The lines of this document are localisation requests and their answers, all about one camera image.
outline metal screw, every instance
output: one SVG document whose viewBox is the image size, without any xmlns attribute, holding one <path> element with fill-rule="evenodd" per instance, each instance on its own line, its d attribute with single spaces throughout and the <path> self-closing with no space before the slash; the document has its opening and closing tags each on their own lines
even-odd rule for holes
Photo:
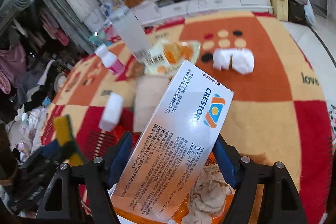
<svg viewBox="0 0 336 224">
<path fill-rule="evenodd" d="M 282 168 L 285 167 L 285 165 L 281 161 L 278 161 L 277 162 L 277 167 L 280 168 L 280 169 L 282 169 Z"/>
<path fill-rule="evenodd" d="M 102 161 L 103 161 L 103 158 L 102 158 L 102 157 L 95 157 L 95 158 L 93 159 L 93 162 L 96 163 L 96 164 L 99 164 L 99 163 L 101 163 Z"/>
<path fill-rule="evenodd" d="M 65 170 L 65 169 L 68 168 L 68 164 L 67 164 L 67 163 L 63 163 L 63 164 L 61 164 L 61 165 L 59 166 L 59 168 L 60 168 L 61 170 Z"/>
<path fill-rule="evenodd" d="M 241 161 L 248 164 L 251 161 L 251 159 L 248 156 L 242 156 Z"/>
</svg>

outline pink label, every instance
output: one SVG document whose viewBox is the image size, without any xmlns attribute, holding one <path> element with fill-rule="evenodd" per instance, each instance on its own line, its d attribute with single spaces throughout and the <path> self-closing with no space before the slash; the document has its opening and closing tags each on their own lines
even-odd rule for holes
<svg viewBox="0 0 336 224">
<path fill-rule="evenodd" d="M 121 74 L 125 70 L 125 66 L 118 59 L 110 68 L 108 68 L 110 72 L 114 75 Z"/>
</svg>

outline tablecloth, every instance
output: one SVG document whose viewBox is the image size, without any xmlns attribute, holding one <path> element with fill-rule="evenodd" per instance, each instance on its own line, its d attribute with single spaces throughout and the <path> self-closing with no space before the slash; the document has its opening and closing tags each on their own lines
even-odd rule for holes
<svg viewBox="0 0 336 224">
<path fill-rule="evenodd" d="M 221 135 L 255 162 L 282 161 L 299 190 L 309 224 L 318 223 L 330 185 L 330 122 L 316 74 L 282 24 L 269 14 L 220 12 L 154 28 L 148 38 L 152 43 L 160 38 L 202 43 L 196 66 L 234 92 Z M 213 51 L 229 47 L 253 52 L 252 74 L 212 68 Z M 98 123 L 110 92 L 125 99 L 119 131 L 132 130 L 135 78 L 141 69 L 122 41 L 109 50 L 126 66 L 125 72 L 111 75 L 95 55 L 78 62 L 48 109 L 43 144 L 55 138 L 53 117 L 70 114 L 76 140 L 88 154 L 88 143 L 94 146 L 88 140 L 101 134 Z M 99 147 L 91 152 L 91 157 L 98 155 Z M 262 185 L 250 222 L 257 219 L 261 197 Z"/>
</svg>

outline green curtain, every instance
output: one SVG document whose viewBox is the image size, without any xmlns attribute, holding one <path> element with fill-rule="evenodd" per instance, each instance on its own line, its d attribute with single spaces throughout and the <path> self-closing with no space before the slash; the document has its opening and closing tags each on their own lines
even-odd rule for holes
<svg viewBox="0 0 336 224">
<path fill-rule="evenodd" d="M 87 53 L 92 54 L 95 50 L 95 46 L 89 41 L 92 33 L 84 23 L 80 22 L 66 0 L 43 1 L 72 41 L 82 47 Z"/>
</svg>

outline white and orange box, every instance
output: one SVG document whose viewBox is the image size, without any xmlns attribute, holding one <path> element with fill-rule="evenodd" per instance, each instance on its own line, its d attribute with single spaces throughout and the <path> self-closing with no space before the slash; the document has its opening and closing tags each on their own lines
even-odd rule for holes
<svg viewBox="0 0 336 224">
<path fill-rule="evenodd" d="M 135 223 L 167 223 L 193 187 L 224 124 L 233 92 L 184 61 L 111 197 Z"/>
</svg>

